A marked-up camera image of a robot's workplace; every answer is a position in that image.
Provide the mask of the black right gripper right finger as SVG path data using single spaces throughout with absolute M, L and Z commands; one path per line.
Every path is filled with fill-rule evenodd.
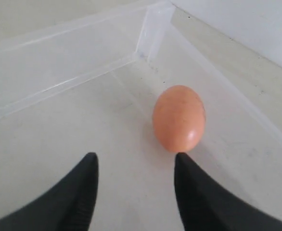
M 176 154 L 174 188 L 186 231 L 282 231 L 282 221 L 226 190 L 186 153 Z

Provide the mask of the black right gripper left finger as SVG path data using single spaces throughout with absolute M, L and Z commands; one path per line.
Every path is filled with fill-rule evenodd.
M 86 154 L 56 185 L 0 219 L 0 231 L 87 231 L 99 180 L 96 153 Z

